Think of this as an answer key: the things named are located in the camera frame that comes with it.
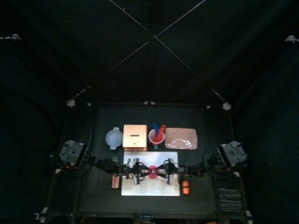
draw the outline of light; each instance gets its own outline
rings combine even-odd
[[[298,38],[295,38],[295,36],[288,36],[287,38],[286,38],[286,40],[284,41],[287,41],[287,42],[294,42],[294,44],[295,44],[295,41],[298,41],[299,42],[299,39]]]

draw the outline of black tent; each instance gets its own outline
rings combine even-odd
[[[298,9],[294,0],[3,1],[1,222],[33,222],[45,205],[69,100],[228,103],[255,221],[299,222]]]

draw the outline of table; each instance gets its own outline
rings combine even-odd
[[[129,103],[79,105],[69,109],[61,142],[83,139],[97,158],[117,158],[123,161],[121,147],[109,150],[105,143],[105,134],[113,127],[123,129],[124,124],[145,124],[151,129],[152,123],[159,123],[169,128],[191,128],[197,132],[197,150],[168,150],[164,146],[159,146],[159,151],[177,151],[180,164],[196,165],[207,151],[213,152],[220,144],[235,140],[229,119],[229,112],[219,105],[211,107],[177,104],[145,106]],[[151,144],[147,150],[156,151]],[[228,189],[241,191],[239,200],[244,206],[236,211],[221,209],[219,189],[225,188],[223,179],[232,179]],[[189,195],[121,196],[121,190],[111,188],[111,176],[93,167],[77,178],[65,177],[63,172],[53,174],[47,201],[48,216],[69,217],[72,223],[76,223],[76,217],[133,218],[136,214],[149,214],[156,219],[212,220],[228,214],[232,218],[243,217],[245,209],[243,192],[241,178],[232,174],[215,178],[207,174],[203,178],[191,178]]]

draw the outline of black fabric wall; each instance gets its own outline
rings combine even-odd
[[[0,61],[0,222],[29,223],[44,207],[48,155],[60,141],[65,102],[40,74],[37,59],[28,65],[1,43]]]
[[[299,45],[272,59],[239,98],[233,123],[249,155],[247,199],[260,223],[299,222]]]
[[[197,76],[155,41],[100,79],[148,40],[109,2],[5,1],[0,8],[0,36],[23,37],[0,40],[0,221],[29,223],[44,206],[47,156],[59,145],[65,101],[87,85],[85,102],[220,102],[209,84],[232,104],[249,155],[256,222],[298,223],[299,43],[284,42],[287,35],[299,37],[298,2],[207,1],[160,37]],[[116,3],[157,34],[199,1]]]

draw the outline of cardboard box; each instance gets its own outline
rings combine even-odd
[[[145,151],[147,147],[147,126],[124,125],[123,147],[125,151]]]

